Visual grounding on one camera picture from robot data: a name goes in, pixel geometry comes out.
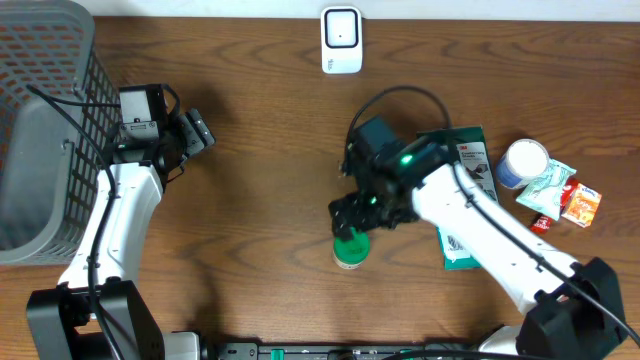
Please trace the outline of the white plastic bottle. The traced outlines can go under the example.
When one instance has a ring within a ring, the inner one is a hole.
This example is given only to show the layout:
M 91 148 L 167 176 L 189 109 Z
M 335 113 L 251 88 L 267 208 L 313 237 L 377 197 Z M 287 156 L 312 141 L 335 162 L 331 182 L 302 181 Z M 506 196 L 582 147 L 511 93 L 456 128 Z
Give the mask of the white plastic bottle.
M 509 189 L 526 187 L 540 177 L 549 165 L 547 150 L 533 139 L 512 143 L 496 165 L 496 177 Z

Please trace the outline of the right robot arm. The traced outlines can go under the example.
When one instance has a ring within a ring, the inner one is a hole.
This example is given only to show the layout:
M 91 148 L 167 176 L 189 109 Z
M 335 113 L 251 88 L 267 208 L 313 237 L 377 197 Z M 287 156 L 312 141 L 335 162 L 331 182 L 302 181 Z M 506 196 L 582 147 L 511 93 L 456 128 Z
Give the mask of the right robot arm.
M 599 258 L 586 264 L 546 243 L 494 202 L 447 151 L 421 138 L 352 135 L 343 169 L 357 191 L 329 205 L 334 257 L 362 262 L 370 230 L 418 220 L 449 230 L 502 287 L 524 316 L 459 359 L 603 359 L 638 334 L 624 319 L 615 271 Z

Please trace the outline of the teal wet wipes pack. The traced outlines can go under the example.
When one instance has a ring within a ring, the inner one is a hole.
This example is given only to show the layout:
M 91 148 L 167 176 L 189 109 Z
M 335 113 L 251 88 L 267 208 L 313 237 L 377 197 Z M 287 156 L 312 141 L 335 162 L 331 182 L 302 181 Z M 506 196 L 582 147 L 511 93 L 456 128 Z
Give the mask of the teal wet wipes pack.
M 551 207 L 553 200 L 560 197 L 563 186 L 575 174 L 574 168 L 550 159 L 547 169 L 524 188 L 516 198 L 516 202 L 538 213 L 543 213 Z

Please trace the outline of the green white instruction package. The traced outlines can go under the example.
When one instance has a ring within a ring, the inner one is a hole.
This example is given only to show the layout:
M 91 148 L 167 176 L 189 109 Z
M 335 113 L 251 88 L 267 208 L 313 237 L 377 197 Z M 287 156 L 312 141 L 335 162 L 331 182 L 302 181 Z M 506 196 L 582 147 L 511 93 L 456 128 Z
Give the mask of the green white instruction package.
M 498 201 L 495 180 L 491 171 L 484 132 L 481 126 L 422 132 L 433 142 L 447 146 L 454 161 L 459 161 L 469 176 L 494 202 Z M 438 241 L 444 258 L 444 269 L 468 270 L 480 268 L 474 259 L 449 231 L 437 228 Z

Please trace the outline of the red Nescafe stick sachet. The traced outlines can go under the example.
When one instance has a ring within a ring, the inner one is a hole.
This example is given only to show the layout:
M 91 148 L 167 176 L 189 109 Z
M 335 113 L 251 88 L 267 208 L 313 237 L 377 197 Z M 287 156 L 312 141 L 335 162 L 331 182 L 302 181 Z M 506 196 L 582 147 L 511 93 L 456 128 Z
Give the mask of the red Nescafe stick sachet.
M 538 235 L 546 234 L 552 224 L 560 218 L 564 207 L 568 204 L 578 185 L 579 181 L 575 177 L 570 177 L 563 186 L 560 197 L 557 200 L 553 200 L 551 207 L 534 219 L 529 229 Z

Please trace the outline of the orange white small packet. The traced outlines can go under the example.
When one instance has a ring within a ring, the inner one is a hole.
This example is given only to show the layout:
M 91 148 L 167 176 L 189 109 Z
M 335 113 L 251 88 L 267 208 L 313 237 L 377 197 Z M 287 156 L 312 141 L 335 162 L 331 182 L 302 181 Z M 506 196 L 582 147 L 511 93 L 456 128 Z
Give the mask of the orange white small packet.
M 563 208 L 561 216 L 582 228 L 587 228 L 592 224 L 601 200 L 602 195 L 599 192 L 578 183 Z

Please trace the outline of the green lid small jar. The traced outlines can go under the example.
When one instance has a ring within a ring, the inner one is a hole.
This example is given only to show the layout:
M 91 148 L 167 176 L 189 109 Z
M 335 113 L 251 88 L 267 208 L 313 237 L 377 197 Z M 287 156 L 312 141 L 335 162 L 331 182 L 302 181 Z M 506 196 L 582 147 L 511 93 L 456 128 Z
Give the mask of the green lid small jar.
M 350 228 L 334 239 L 332 258 L 340 268 L 354 270 L 364 263 L 370 250 L 371 242 L 367 234 Z

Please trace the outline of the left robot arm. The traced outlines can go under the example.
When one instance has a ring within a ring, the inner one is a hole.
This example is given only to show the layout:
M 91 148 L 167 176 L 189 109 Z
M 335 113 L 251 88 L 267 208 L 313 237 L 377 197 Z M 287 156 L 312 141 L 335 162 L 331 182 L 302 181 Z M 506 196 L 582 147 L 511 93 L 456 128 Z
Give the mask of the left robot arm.
M 80 246 L 58 284 L 34 291 L 27 321 L 42 359 L 210 359 L 196 331 L 163 332 L 137 278 L 152 215 L 171 172 L 215 143 L 200 113 L 130 120 L 139 135 L 110 141 Z

